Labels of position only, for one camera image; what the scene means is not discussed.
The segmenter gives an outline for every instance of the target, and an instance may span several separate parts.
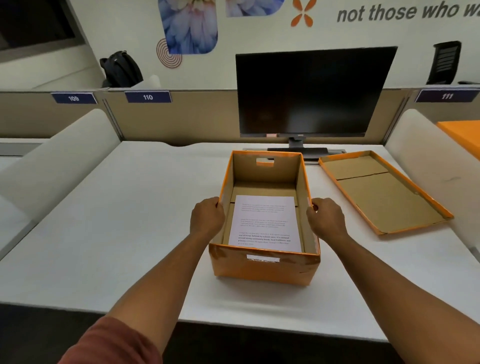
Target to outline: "computer monitor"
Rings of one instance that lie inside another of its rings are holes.
[[[237,54],[240,135],[364,136],[396,50]]]

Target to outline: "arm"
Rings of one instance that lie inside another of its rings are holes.
[[[205,248],[225,221],[218,197],[198,203],[190,234],[136,282],[113,306],[114,317],[149,338],[160,354],[177,323],[193,273]]]
[[[390,343],[407,363],[480,363],[480,325],[355,242],[340,206],[314,198],[313,232],[338,255]]]

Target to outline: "monitor stand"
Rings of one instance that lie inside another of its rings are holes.
[[[318,158],[329,155],[328,149],[325,147],[305,148],[303,146],[304,140],[304,136],[291,136],[288,138],[288,148],[268,148],[268,151],[302,153],[305,161],[318,161]]]

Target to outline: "orange spiral graphic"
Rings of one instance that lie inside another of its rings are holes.
[[[161,39],[156,45],[156,55],[160,62],[167,68],[177,68],[181,65],[181,54],[170,54],[165,38]]]

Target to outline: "black backpack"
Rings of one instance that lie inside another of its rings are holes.
[[[102,87],[132,87],[144,80],[140,68],[125,50],[119,50],[100,60],[107,79]]]

